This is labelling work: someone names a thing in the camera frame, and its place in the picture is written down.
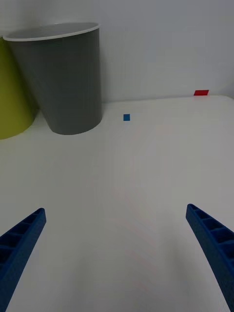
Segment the gray trash can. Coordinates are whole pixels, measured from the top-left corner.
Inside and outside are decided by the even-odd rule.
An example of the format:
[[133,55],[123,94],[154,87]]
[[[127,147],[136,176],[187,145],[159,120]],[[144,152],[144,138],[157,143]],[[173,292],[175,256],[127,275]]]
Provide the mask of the gray trash can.
[[73,135],[100,123],[98,24],[41,26],[4,39],[53,132]]

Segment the white rim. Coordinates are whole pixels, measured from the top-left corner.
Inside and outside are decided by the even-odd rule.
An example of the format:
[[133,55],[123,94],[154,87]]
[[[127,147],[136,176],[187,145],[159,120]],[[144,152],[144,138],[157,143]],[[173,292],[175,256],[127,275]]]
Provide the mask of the white rim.
[[3,36],[3,39],[6,40],[6,41],[40,41],[40,40],[50,40],[50,39],[58,39],[58,38],[64,38],[64,37],[81,35],[81,34],[89,33],[91,31],[94,31],[94,30],[99,29],[99,28],[100,28],[100,24],[96,23],[96,26],[94,26],[94,27],[91,27],[91,28],[88,28],[88,29],[84,29],[84,30],[81,30],[81,31],[77,31],[77,32],[73,32],[73,33],[64,34],[64,35],[38,37],[38,38],[11,38],[11,37],[8,37],[6,35],[6,36]]

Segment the red block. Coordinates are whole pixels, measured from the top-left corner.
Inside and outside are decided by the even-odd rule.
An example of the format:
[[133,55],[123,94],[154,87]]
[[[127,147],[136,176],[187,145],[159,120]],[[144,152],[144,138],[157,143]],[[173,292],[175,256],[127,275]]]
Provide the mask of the red block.
[[207,96],[209,93],[209,90],[196,90],[194,95],[195,96]]

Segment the white tabletop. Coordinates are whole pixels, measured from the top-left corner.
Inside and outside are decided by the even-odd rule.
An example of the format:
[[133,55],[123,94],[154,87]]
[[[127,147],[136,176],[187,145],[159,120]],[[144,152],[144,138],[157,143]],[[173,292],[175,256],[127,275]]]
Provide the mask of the white tabletop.
[[228,311],[185,213],[234,230],[233,162],[221,96],[112,103],[75,136],[39,116],[0,141],[0,234],[47,216],[7,312]]

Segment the blue square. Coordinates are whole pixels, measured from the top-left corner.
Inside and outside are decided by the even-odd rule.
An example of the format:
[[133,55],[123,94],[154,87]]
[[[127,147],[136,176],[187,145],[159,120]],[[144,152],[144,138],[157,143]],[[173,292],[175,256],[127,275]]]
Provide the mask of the blue square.
[[130,114],[123,114],[123,121],[130,121]]

